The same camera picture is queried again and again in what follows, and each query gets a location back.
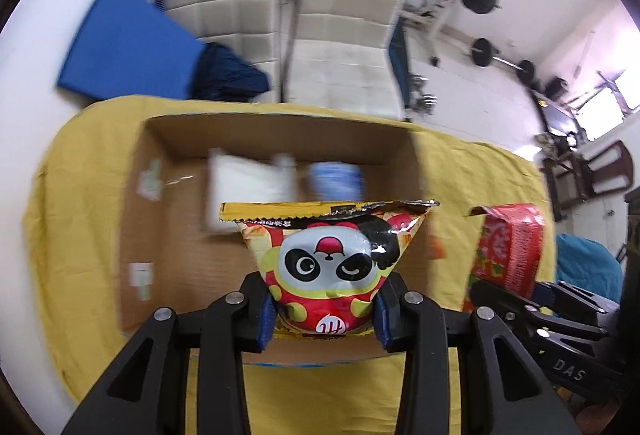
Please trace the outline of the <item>red snack packet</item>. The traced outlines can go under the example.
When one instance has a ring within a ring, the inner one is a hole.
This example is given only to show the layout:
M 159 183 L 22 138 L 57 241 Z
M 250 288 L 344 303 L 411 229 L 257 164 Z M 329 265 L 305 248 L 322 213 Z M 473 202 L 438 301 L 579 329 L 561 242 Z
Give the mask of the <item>red snack packet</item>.
M 544 246 L 544 217 L 533 203 L 473 208 L 484 223 L 466 286 L 462 311 L 473 311 L 471 288 L 488 281 L 525 299 L 533 296 Z

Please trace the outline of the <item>yellow panda snack bag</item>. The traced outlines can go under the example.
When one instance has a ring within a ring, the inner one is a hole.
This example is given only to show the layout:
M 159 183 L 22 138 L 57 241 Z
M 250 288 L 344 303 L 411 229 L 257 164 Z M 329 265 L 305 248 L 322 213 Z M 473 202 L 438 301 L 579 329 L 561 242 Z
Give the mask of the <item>yellow panda snack bag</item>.
M 294 335 L 343 337 L 369 328 L 373 301 L 436 200 L 225 202 Z

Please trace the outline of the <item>white powder bag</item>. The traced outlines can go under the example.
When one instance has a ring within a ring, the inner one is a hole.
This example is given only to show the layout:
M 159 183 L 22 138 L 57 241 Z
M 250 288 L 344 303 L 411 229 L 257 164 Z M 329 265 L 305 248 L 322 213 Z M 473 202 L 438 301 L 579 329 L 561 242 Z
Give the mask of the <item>white powder bag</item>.
M 239 231 L 234 221 L 221 221 L 225 202 L 270 203 L 297 199 L 295 159 L 277 154 L 269 163 L 210 149 L 205 224 L 214 235 Z

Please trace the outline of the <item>blue white wipes pack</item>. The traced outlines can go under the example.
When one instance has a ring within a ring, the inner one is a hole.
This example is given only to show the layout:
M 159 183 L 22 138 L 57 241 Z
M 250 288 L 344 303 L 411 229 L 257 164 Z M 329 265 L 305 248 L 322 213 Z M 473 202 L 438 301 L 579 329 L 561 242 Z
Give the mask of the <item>blue white wipes pack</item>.
M 361 201 L 363 175 L 359 166 L 340 161 L 324 161 L 309 166 L 311 195 L 320 201 Z

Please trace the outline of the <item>orange snack bag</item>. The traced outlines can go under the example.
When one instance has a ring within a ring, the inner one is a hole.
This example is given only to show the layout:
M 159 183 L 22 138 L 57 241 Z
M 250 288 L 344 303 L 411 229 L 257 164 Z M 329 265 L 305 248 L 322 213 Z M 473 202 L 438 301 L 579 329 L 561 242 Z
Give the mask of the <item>orange snack bag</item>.
M 430 259 L 446 259 L 447 257 L 445 246 L 435 235 L 428 235 L 428 252 L 430 252 Z

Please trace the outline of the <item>teal blue cloth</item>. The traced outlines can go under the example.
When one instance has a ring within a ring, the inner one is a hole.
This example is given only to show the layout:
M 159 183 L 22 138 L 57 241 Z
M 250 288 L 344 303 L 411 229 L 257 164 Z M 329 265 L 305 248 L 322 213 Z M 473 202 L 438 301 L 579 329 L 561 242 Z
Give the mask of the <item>teal blue cloth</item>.
M 599 242 L 568 233 L 558 233 L 555 280 L 620 302 L 624 274 L 622 266 Z

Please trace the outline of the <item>yellow tablecloth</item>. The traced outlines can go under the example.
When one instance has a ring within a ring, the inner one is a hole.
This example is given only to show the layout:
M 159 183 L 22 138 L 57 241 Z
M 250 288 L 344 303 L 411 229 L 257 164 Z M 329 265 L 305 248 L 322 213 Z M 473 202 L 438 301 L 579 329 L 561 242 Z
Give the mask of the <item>yellow tablecloth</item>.
M 245 358 L 255 434 L 390 434 L 404 359 L 373 333 L 395 276 L 462 311 L 471 270 L 555 274 L 539 171 L 420 126 L 291 105 L 118 97 L 55 136 L 24 218 L 49 351 L 85 397 L 162 306 L 191 313 L 257 273 L 273 304 Z

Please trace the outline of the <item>chrome dumbbell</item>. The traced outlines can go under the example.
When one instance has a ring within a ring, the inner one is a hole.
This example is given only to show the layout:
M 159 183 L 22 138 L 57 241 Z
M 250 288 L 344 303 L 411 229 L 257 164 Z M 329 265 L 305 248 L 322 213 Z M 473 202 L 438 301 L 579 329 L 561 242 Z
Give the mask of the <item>chrome dumbbell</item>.
M 417 114 L 426 114 L 431 116 L 434 114 L 437 106 L 437 96 L 429 93 L 427 88 L 428 79 L 419 74 L 411 74 L 410 76 L 410 108 Z

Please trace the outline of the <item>floor barbell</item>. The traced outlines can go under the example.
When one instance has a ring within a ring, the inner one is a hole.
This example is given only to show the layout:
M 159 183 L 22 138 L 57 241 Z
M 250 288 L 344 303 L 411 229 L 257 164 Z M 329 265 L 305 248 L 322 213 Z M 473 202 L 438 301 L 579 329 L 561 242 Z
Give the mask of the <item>floor barbell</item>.
M 511 62 L 510 59 L 499 55 L 498 50 L 488 39 L 478 38 L 471 45 L 471 59 L 477 67 L 486 68 L 494 62 L 511 68 L 518 80 L 528 86 L 533 83 L 536 76 L 536 67 L 533 62 L 523 59 L 520 62 Z

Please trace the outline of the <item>dark blue cloth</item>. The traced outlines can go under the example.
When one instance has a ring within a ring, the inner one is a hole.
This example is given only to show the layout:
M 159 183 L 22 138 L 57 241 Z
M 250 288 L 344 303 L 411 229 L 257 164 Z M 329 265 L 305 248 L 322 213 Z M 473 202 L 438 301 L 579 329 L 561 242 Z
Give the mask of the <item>dark blue cloth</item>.
M 208 43 L 190 86 L 190 98 L 224 103 L 249 103 L 270 91 L 268 76 L 250 65 L 231 48 Z

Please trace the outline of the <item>black blue bench pad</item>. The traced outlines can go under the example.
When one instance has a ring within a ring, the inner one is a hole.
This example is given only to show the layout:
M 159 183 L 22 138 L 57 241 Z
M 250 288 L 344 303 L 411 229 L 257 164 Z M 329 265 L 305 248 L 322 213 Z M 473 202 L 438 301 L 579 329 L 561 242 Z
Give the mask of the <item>black blue bench pad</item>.
M 409 70 L 408 48 L 404 30 L 405 19 L 398 18 L 395 30 L 390 38 L 388 57 L 392 65 L 402 101 L 406 108 L 411 106 L 411 72 Z

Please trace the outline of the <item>blue foam mat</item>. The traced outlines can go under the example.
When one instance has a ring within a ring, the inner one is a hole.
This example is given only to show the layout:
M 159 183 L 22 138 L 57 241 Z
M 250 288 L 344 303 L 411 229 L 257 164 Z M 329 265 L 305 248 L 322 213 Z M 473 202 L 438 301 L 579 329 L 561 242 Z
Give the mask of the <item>blue foam mat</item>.
M 147 0 L 94 0 L 58 75 L 58 87 L 96 100 L 187 99 L 204 43 Z

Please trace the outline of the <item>right white padded chair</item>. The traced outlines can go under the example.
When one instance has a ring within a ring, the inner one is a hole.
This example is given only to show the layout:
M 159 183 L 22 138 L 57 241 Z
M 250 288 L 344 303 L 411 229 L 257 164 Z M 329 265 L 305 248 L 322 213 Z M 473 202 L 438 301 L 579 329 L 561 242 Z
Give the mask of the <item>right white padded chair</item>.
M 296 0 L 283 97 L 291 104 L 401 121 L 388 46 L 405 0 Z

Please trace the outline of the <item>white padded chair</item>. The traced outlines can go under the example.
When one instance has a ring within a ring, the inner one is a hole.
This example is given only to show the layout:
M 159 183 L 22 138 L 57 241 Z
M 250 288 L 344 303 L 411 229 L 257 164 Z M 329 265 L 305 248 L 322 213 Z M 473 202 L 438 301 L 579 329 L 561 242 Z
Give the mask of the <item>white padded chair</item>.
M 296 0 L 283 97 L 291 104 L 401 121 L 388 46 L 405 0 Z
M 228 46 L 267 74 L 270 90 L 259 103 L 281 96 L 281 0 L 164 0 L 164 12 L 206 43 Z

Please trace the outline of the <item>left white padded chair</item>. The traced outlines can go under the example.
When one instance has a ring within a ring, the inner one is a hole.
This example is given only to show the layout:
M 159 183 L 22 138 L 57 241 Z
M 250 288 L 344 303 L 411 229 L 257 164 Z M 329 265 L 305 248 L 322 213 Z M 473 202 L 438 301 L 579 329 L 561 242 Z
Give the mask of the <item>left white padded chair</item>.
M 228 46 L 267 74 L 270 90 L 259 103 L 281 96 L 281 0 L 164 0 L 164 12 L 206 43 Z

